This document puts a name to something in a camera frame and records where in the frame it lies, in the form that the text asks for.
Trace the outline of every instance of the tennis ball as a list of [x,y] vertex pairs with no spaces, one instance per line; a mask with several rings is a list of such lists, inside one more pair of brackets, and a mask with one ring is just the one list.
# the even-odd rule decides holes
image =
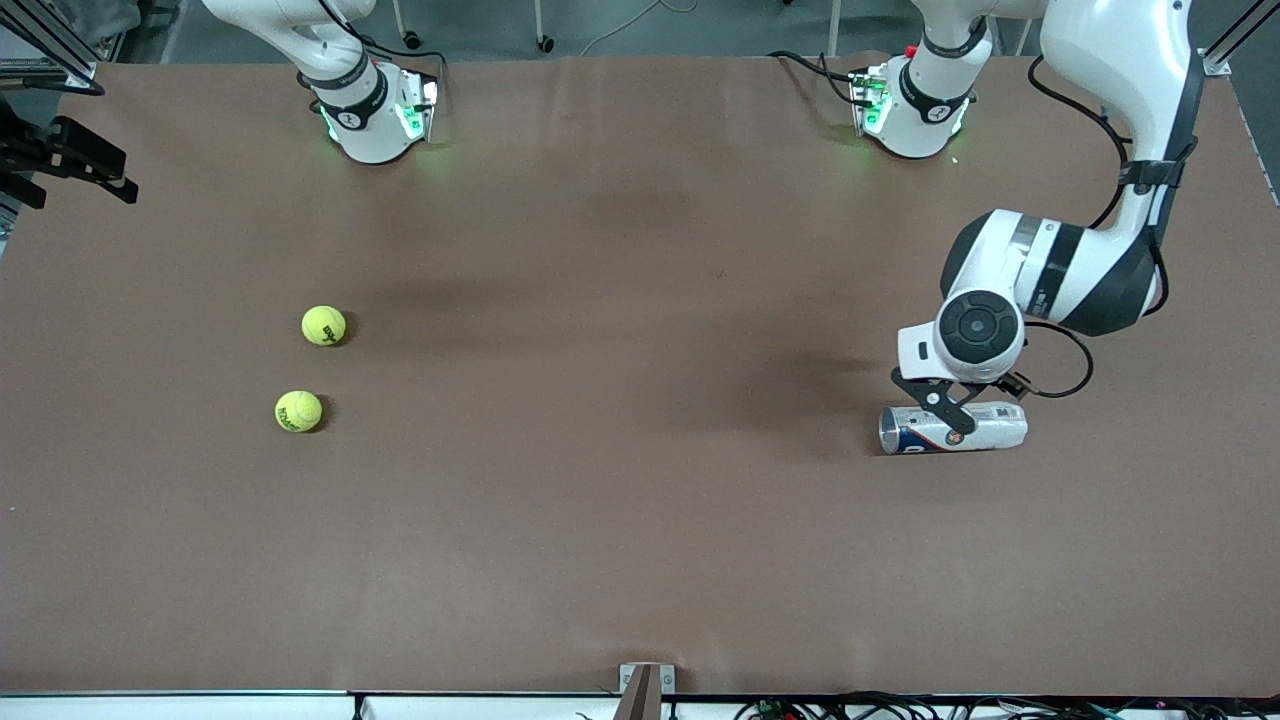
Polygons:
[[275,421],[291,433],[305,433],[316,427],[324,409],[320,398],[305,389],[296,389],[275,401]]
[[316,305],[302,315],[302,334],[316,345],[337,345],[347,334],[347,319],[334,307]]

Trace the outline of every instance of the black cable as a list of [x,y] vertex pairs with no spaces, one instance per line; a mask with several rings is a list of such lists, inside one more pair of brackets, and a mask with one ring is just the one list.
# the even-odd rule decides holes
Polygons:
[[1142,314],[1143,318],[1155,315],[1165,306],[1165,302],[1169,302],[1169,269],[1165,268],[1165,256],[1160,252],[1160,247],[1151,246],[1151,259],[1156,263],[1156,272],[1160,273],[1160,300]]
[[782,60],[792,60],[795,63],[799,63],[800,67],[803,67],[804,69],[806,69],[806,70],[809,70],[809,72],[812,72],[814,74],[819,74],[819,76],[827,78],[827,83],[831,85],[831,91],[835,92],[837,97],[840,97],[845,102],[849,102],[850,105],[856,105],[859,108],[870,108],[872,106],[872,104],[868,102],[868,101],[865,101],[865,100],[854,100],[851,96],[849,96],[845,92],[842,92],[840,90],[840,87],[836,85],[836,81],[849,82],[850,73],[864,72],[864,70],[867,70],[867,68],[854,68],[854,69],[851,69],[851,70],[849,70],[847,73],[844,73],[844,74],[832,72],[832,69],[827,67],[827,56],[826,56],[824,53],[818,53],[818,64],[817,65],[814,65],[809,60],[805,60],[800,55],[796,55],[795,53],[791,53],[790,50],[774,50],[773,53],[769,53],[768,56],[769,58],[778,58],[778,59],[782,59]]
[[1046,398],[1050,398],[1050,400],[1057,400],[1057,398],[1061,398],[1061,397],[1068,397],[1068,396],[1075,395],[1075,393],[1080,392],[1082,389],[1084,389],[1084,386],[1089,384],[1089,380],[1093,379],[1093,354],[1089,352],[1089,347],[1087,345],[1084,345],[1084,342],[1080,338],[1075,337],[1075,333],[1073,333],[1071,331],[1069,331],[1066,328],[1060,328],[1057,325],[1051,325],[1048,323],[1041,323],[1038,320],[1028,320],[1027,322],[1027,327],[1028,328],[1044,328],[1044,329],[1053,331],[1053,332],[1056,332],[1059,334],[1066,336],[1066,338],[1070,340],[1071,342],[1074,342],[1075,346],[1080,348],[1080,352],[1084,354],[1084,363],[1085,363],[1084,378],[1082,378],[1080,382],[1075,383],[1075,387],[1073,387],[1070,389],[1065,389],[1062,392],[1044,392],[1044,391],[1042,391],[1039,388],[1032,388],[1029,392],[1032,395],[1037,396],[1037,397],[1046,397]]
[[832,717],[835,720],[849,720],[849,714],[845,712],[845,707],[841,705],[819,705],[818,707],[827,714],[827,717]]
[[440,60],[442,65],[448,64],[448,60],[445,60],[444,54],[436,53],[435,50],[426,50],[422,53],[404,53],[401,50],[392,50],[390,47],[384,47],[379,45],[372,37],[367,35],[361,35],[356,28],[351,26],[351,23],[339,18],[338,13],[335,13],[333,8],[329,6],[329,3],[326,0],[316,0],[316,3],[320,3],[320,6],[324,8],[324,12],[326,15],[329,15],[329,19],[333,20],[339,28],[342,28],[343,32],[355,37],[356,40],[360,41],[361,45],[366,47],[370,47],[385,55],[393,55],[396,58],[436,58]]
[[[850,105],[856,105],[858,108],[872,108],[872,106],[874,106],[872,102],[868,102],[867,100],[854,100],[852,97],[850,97],[850,96],[847,96],[847,95],[845,95],[844,92],[840,91],[840,87],[836,85],[836,78],[832,77],[832,72],[827,68],[827,55],[826,54],[818,53],[818,65],[822,67],[822,73],[824,76],[827,76],[827,83],[831,85],[831,91],[835,92],[837,97],[840,97],[845,102],[849,102]],[[845,82],[849,82],[849,77],[847,76],[844,79],[845,79]]]
[[[878,691],[863,692],[859,694],[868,700],[878,700],[881,703],[886,706],[895,706],[906,710],[906,712],[911,716],[911,720],[942,720],[938,716],[938,711],[934,710],[932,705],[922,702],[919,698],[913,696],[899,696]],[[919,706],[928,708],[929,715],[932,715],[932,717],[925,717],[923,712],[916,710],[916,707]]]
[[[1059,102],[1062,102],[1068,108],[1071,108],[1073,110],[1082,113],[1084,117],[1097,123],[1097,126],[1101,127],[1102,131],[1107,133],[1107,137],[1111,138],[1111,143],[1115,145],[1116,155],[1120,156],[1120,164],[1124,165],[1125,163],[1128,163],[1129,151],[1125,149],[1125,143],[1133,142],[1133,140],[1128,137],[1121,137],[1120,133],[1116,132],[1116,128],[1111,127],[1111,123],[1107,122],[1107,119],[1100,115],[1098,113],[1094,113],[1093,110],[1085,108],[1083,104],[1071,100],[1070,97],[1062,95],[1061,92],[1057,92],[1056,90],[1041,82],[1041,79],[1036,77],[1036,69],[1039,68],[1041,63],[1043,61],[1044,61],[1044,55],[1039,55],[1034,60],[1032,60],[1030,67],[1027,68],[1027,81],[1032,83],[1032,87],[1043,92],[1048,97],[1052,97]],[[1111,211],[1116,209],[1116,205],[1120,204],[1121,197],[1124,197],[1124,186],[1117,184],[1115,192],[1111,193],[1111,201],[1107,202],[1106,209],[1103,209],[1102,213],[1092,223],[1089,223],[1089,229],[1097,229],[1098,227],[1101,227],[1102,223],[1107,219],[1107,217],[1111,215]]]
[[[803,67],[804,69],[809,70],[810,73],[815,73],[815,74],[819,74],[819,76],[826,76],[826,77],[832,78],[832,79],[838,79],[838,81],[845,81],[845,82],[849,81],[849,76],[847,74],[838,74],[838,73],[833,73],[831,70],[824,70],[820,67],[810,63],[809,60],[804,59],[803,56],[800,56],[800,55],[797,55],[797,54],[795,54],[795,53],[792,53],[790,50],[774,50],[773,53],[769,53],[767,56],[768,58],[780,58],[780,59],[783,59],[783,60],[792,60],[795,63],[799,63],[800,67]],[[859,72],[859,70],[865,70],[865,69],[867,68],[858,68],[858,69],[854,69],[854,70],[850,70],[850,72]]]
[[1111,138],[1111,142],[1115,143],[1116,151],[1120,152],[1120,161],[1121,163],[1128,163],[1129,161],[1129,152],[1124,149],[1124,146],[1128,142],[1133,142],[1133,140],[1128,138],[1128,137],[1120,137],[1120,133],[1116,132],[1116,128],[1111,127],[1111,123],[1108,123],[1106,120],[1106,118],[1103,118],[1102,115],[1100,115],[1100,114],[1094,113],[1093,110],[1085,108],[1083,104],[1080,104],[1080,102],[1078,102],[1075,100],[1071,100],[1070,97],[1062,95],[1061,92],[1059,92],[1059,91],[1048,87],[1043,82],[1041,82],[1039,78],[1036,77],[1036,69],[1039,68],[1041,63],[1043,63],[1043,61],[1044,61],[1044,55],[1038,55],[1034,60],[1032,60],[1032,65],[1029,68],[1027,68],[1027,79],[1032,83],[1032,87],[1034,87],[1036,90],[1043,92],[1044,95],[1048,95],[1053,100],[1057,100],[1059,102],[1061,102],[1061,104],[1064,104],[1064,105],[1066,105],[1066,106],[1069,106],[1069,108],[1071,108],[1074,110],[1078,110],[1084,117],[1087,117],[1091,120],[1093,120],[1094,123],[1097,123],[1098,127],[1101,127],[1107,133],[1107,137]]

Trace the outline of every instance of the table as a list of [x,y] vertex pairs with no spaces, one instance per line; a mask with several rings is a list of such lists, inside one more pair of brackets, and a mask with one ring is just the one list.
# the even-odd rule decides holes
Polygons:
[[906,161],[773,60],[460,64],[385,167],[288,67],[105,68],[67,110],[141,201],[51,181],[0,263],[0,688],[1270,694],[1280,252],[1226,82],[1169,306],[1024,447],[879,455],[956,232],[1111,193],[1025,68]]

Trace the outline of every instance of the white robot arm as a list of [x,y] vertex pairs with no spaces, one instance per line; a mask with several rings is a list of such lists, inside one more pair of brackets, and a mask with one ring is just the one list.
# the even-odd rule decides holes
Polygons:
[[1151,306],[1156,258],[1193,135],[1203,68],[1187,38],[1190,0],[1050,0],[1041,42],[1064,78],[1112,108],[1133,131],[1133,159],[1115,223],[1089,229],[995,210],[956,238],[942,273],[946,299],[932,323],[899,332],[893,379],[960,433],[973,420],[947,395],[996,386],[1023,348],[1023,315],[1098,336],[1126,328]]
[[218,19],[270,44],[320,99],[329,136],[360,163],[387,163],[430,129],[438,82],[369,56],[344,27],[375,0],[204,0]]
[[904,158],[927,158],[960,131],[973,82],[991,58],[988,17],[1039,18],[1048,0],[911,0],[924,15],[920,45],[855,83],[859,132]]

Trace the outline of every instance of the can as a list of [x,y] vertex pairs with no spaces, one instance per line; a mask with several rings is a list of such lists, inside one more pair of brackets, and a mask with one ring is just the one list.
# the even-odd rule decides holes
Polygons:
[[964,406],[978,428],[960,434],[923,407],[886,407],[881,414],[881,447],[890,455],[1005,450],[1027,439],[1027,413],[1012,402],[970,402]]

